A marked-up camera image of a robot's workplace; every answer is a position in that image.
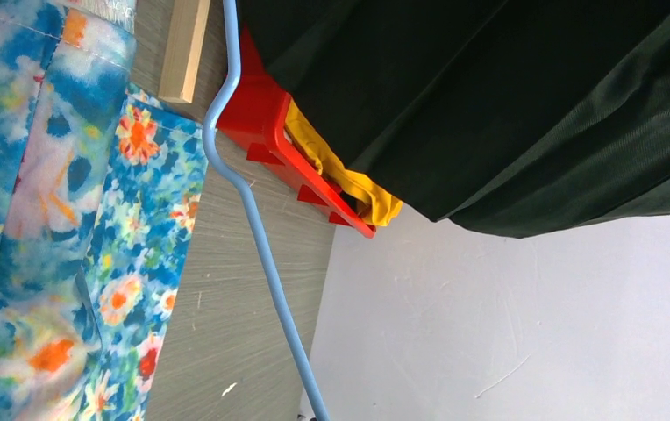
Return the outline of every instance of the light blue metal rod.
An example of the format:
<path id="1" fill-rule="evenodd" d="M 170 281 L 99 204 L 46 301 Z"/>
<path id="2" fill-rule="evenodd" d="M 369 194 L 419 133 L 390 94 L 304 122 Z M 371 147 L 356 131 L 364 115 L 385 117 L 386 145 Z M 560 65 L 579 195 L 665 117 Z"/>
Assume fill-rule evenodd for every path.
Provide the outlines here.
<path id="1" fill-rule="evenodd" d="M 296 368 L 299 370 L 299 375 L 302 377 L 304 390 L 306 390 L 307 396 L 310 399 L 317 421 L 330 421 L 330 416 L 327 413 L 327 409 L 324 407 L 322 394 L 319 392 L 317 381 L 311 371 L 307 353 L 304 351 L 299 332 L 296 330 L 294 317 L 291 316 L 291 309 L 286 302 L 281 278 L 278 275 L 278 269 L 275 267 L 273 253 L 270 250 L 270 244 L 267 240 L 265 228 L 260 219 L 258 206 L 255 204 L 253 191 L 241 175 L 227 167 L 217 151 L 217 121 L 221 115 L 221 111 L 227 103 L 229 103 L 229 99 L 237 88 L 242 73 L 242 60 L 239 52 L 237 5 L 235 0 L 224 0 L 224 21 L 229 74 L 226 76 L 226 80 L 218 94 L 211 102 L 208 112 L 206 112 L 206 118 L 203 121 L 203 150 L 206 152 L 206 156 L 209 158 L 211 166 L 234 185 L 239 192 L 239 196 L 242 198 L 242 204 L 245 207 L 247 220 L 250 222 L 250 228 L 252 229 L 255 238 L 255 245 L 257 246 L 258 254 L 260 255 L 260 263 L 262 263 L 263 270 L 266 274 L 267 285 L 270 288 L 270 295 L 273 298 L 275 311 L 278 313 L 278 318 L 281 320 L 281 326 L 283 327 L 283 333 L 286 335 L 289 348 L 291 348 L 291 353 L 294 355 L 294 362 L 296 363 Z"/>

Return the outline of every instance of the white scratch mark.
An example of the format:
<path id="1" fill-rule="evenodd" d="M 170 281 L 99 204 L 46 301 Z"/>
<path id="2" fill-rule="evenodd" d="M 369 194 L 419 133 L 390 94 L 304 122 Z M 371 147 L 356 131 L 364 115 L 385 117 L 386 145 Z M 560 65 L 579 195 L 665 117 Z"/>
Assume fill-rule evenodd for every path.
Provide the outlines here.
<path id="1" fill-rule="evenodd" d="M 486 387 L 482 392 L 478 393 L 477 395 L 474 395 L 474 399 L 480 399 L 482 397 L 482 395 L 484 395 L 488 390 L 494 388 L 498 384 L 502 383 L 505 379 L 509 378 L 510 375 L 514 374 L 519 368 L 521 368 L 521 366 L 523 364 L 526 363 L 526 361 L 529 359 L 529 357 L 531 357 L 531 354 L 526 355 L 526 358 L 524 358 L 524 360 L 521 361 L 521 363 L 518 364 L 516 366 L 516 368 L 510 370 L 510 373 L 504 375 L 503 377 L 500 378 L 500 380 L 498 380 L 497 382 L 495 382 L 495 383 L 491 384 L 490 386 Z"/>
<path id="2" fill-rule="evenodd" d="M 531 247 L 531 251 L 534 253 L 534 298 L 536 300 L 536 309 L 537 309 L 537 317 L 539 315 L 539 284 L 542 282 L 542 273 L 541 270 L 539 269 L 539 253 L 537 250 L 537 245 L 534 244 L 533 241 L 529 242 L 529 246 Z"/>
<path id="3" fill-rule="evenodd" d="M 196 311 L 193 312 L 193 317 L 190 319 L 190 327 L 193 328 L 193 331 L 196 330 L 196 314 L 201 309 L 201 294 L 203 291 L 198 291 L 198 304 L 196 305 Z"/>
<path id="4" fill-rule="evenodd" d="M 225 391 L 221 392 L 221 397 L 226 396 L 226 394 L 229 393 L 229 392 L 231 392 L 232 389 L 234 389 L 235 386 L 237 386 L 237 383 L 236 383 L 236 382 L 230 384 L 229 387 L 225 389 Z"/>
<path id="5" fill-rule="evenodd" d="M 513 325 L 513 320 L 510 319 L 510 310 L 508 308 L 508 302 L 502 300 L 502 306 L 505 308 L 505 317 L 508 319 L 508 325 L 510 326 L 510 333 L 513 335 L 513 350 L 516 351 L 516 357 L 518 356 L 518 338 L 516 337 L 516 326 Z"/>
<path id="6" fill-rule="evenodd" d="M 482 317 L 482 307 L 485 305 L 485 300 L 480 300 L 480 306 L 477 309 L 477 313 L 474 317 L 474 324 L 478 325 L 480 323 L 480 318 Z"/>
<path id="7" fill-rule="evenodd" d="M 409 375 L 407 371 L 405 371 L 403 365 L 397 362 L 397 360 L 395 359 L 395 355 L 390 351 L 391 348 L 387 344 L 387 335 L 384 334 L 384 331 L 381 331 L 381 340 L 384 342 L 384 350 L 389 355 L 389 359 L 392 360 L 392 365 L 394 365 L 397 371 L 399 371 L 399 373 L 405 378 L 405 380 L 407 380 L 410 383 L 410 387 L 414 391 L 420 392 L 421 388 L 420 386 L 417 385 L 417 383 L 415 383 L 415 379 L 413 379 L 412 376 Z"/>

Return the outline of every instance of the wood grain surface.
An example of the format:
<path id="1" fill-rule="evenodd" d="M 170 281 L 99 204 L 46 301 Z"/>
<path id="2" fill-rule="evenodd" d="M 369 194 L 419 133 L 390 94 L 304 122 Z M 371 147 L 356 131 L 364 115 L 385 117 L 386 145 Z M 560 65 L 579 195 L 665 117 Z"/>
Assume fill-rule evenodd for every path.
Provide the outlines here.
<path id="1" fill-rule="evenodd" d="M 192 103 L 201 64 L 211 0 L 175 2 L 162 64 L 159 96 L 170 103 Z"/>
<path id="2" fill-rule="evenodd" d="M 139 0 L 132 79 L 156 94 L 172 0 Z M 214 1 L 194 103 L 200 119 L 225 73 Z M 221 136 L 219 151 L 253 185 L 299 332 L 314 336 L 334 226 Z M 293 421 L 302 394 L 236 190 L 209 169 L 175 311 L 146 410 L 152 420 Z"/>

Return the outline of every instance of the gray wood grain panel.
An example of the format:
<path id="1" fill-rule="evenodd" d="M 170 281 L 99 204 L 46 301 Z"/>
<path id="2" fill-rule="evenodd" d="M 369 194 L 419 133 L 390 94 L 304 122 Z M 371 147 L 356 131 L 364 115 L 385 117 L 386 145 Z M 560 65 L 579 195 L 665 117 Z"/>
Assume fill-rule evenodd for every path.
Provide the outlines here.
<path id="1" fill-rule="evenodd" d="M 132 79 L 156 93 L 172 0 L 139 0 Z M 221 2 L 212 6 L 194 103 L 201 119 L 225 72 Z M 220 153 L 252 185 L 289 305 L 311 346 L 333 225 L 221 136 Z M 222 393 L 237 385 L 224 397 Z M 236 190 L 209 169 L 181 287 L 146 411 L 151 420 L 296 419 L 302 394 Z"/>

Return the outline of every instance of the stitching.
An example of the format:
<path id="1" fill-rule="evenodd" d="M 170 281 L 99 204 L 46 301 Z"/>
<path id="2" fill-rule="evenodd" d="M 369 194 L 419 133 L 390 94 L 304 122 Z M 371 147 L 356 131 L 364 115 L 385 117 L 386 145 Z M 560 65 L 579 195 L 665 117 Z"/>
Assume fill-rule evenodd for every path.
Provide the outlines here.
<path id="1" fill-rule="evenodd" d="M 117 0 L 61 0 L 62 3 L 68 1 L 66 7 L 73 7 L 80 11 L 86 11 L 91 15 L 108 20 L 119 27 L 124 32 L 133 35 L 133 21 L 136 12 L 127 4 L 121 4 Z"/>
<path id="2" fill-rule="evenodd" d="M 62 32 L 64 31 L 64 26 L 66 26 L 66 21 L 63 21 L 61 23 L 61 31 Z M 43 75 L 46 74 L 46 72 L 48 71 L 48 68 L 51 66 L 51 63 L 53 62 L 53 55 L 54 55 L 55 52 L 56 52 L 56 47 L 53 50 L 51 50 L 51 57 L 48 58 L 48 63 L 43 67 Z M 38 106 L 40 104 L 40 98 L 41 98 L 42 94 L 43 94 L 43 84 L 39 83 L 38 84 L 38 92 L 34 93 L 34 95 L 33 95 L 34 100 L 33 100 L 32 111 L 28 111 L 28 115 L 25 119 L 25 127 L 27 128 L 27 132 L 28 132 L 28 135 L 26 136 L 26 139 L 28 139 L 30 137 L 30 133 L 31 133 L 31 130 L 32 130 L 32 122 L 35 119 L 35 113 L 38 110 Z M 27 150 L 27 145 L 25 145 L 25 149 L 23 149 L 23 154 L 25 154 L 26 150 Z M 13 196 L 15 195 L 14 185 L 12 186 L 12 195 Z M 10 202 L 9 206 L 7 207 L 7 212 L 4 214 L 4 223 L 2 225 L 3 230 L 0 233 L 0 257 L 1 257 L 1 254 L 2 254 L 2 247 L 3 247 L 3 243 L 4 243 L 2 241 L 2 237 L 4 237 L 4 235 L 5 235 L 4 234 L 4 225 L 7 224 L 7 219 L 8 219 L 8 216 L 10 215 L 11 211 L 12 211 L 12 202 Z"/>
<path id="3" fill-rule="evenodd" d="M 201 138 L 199 138 L 198 136 L 194 136 L 194 135 L 192 135 L 192 134 L 188 134 L 188 132 L 185 132 L 184 130 L 180 130 L 180 129 L 171 129 L 171 128 L 166 127 L 166 126 L 164 126 L 164 125 L 157 125 L 157 127 L 162 128 L 162 129 L 165 129 L 165 130 L 169 130 L 169 131 L 171 131 L 171 132 L 179 132 L 179 133 L 185 134 L 185 135 L 187 135 L 187 136 L 189 136 L 189 137 L 191 137 L 191 138 L 193 138 L 193 139 L 201 140 Z"/>
<path id="4" fill-rule="evenodd" d="M 65 40 L 62 39 L 62 38 L 54 37 L 54 36 L 51 35 L 50 33 L 45 33 L 45 32 L 39 31 L 39 30 L 37 30 L 37 29 L 35 29 L 35 28 L 31 28 L 30 26 L 23 25 L 23 24 L 20 24 L 20 23 L 18 23 L 18 22 L 15 22 L 15 21 L 12 21 L 12 20 L 8 20 L 8 19 L 5 19 L 5 18 L 0 18 L 0 22 L 4 22 L 5 24 L 10 24 L 10 25 L 20 26 L 21 28 L 25 28 L 25 29 L 28 29 L 28 30 L 30 30 L 30 31 L 39 33 L 39 34 L 44 35 L 44 36 L 46 36 L 46 37 L 48 37 L 48 38 L 56 39 L 57 41 L 59 41 L 59 42 L 65 44 L 65 45 L 72 46 L 72 47 L 74 47 L 74 48 L 76 48 L 76 49 L 78 49 L 78 50 L 81 50 L 81 51 L 83 51 L 83 52 L 85 52 L 85 53 L 87 53 L 87 54 L 92 54 L 92 55 L 96 56 L 98 59 L 102 59 L 102 60 L 104 60 L 104 61 L 109 62 L 109 63 L 112 64 L 113 66 L 116 66 L 116 67 L 118 67 L 118 68 L 122 68 L 122 69 L 125 70 L 125 71 L 129 71 L 128 68 L 126 68 L 126 67 L 124 67 L 124 66 L 122 66 L 122 65 L 120 65 L 120 64 L 118 64 L 118 63 L 116 63 L 115 61 L 112 61 L 111 59 L 108 59 L 108 58 L 106 58 L 106 57 L 103 57 L 102 55 L 100 55 L 100 54 L 98 54 L 98 53 L 94 53 L 94 52 L 88 50 L 87 48 L 83 48 L 83 47 L 81 47 L 81 46 L 77 46 L 77 45 L 75 45 L 75 44 L 72 44 L 72 43 L 70 43 L 70 42 L 68 42 L 68 41 L 65 41 Z"/>

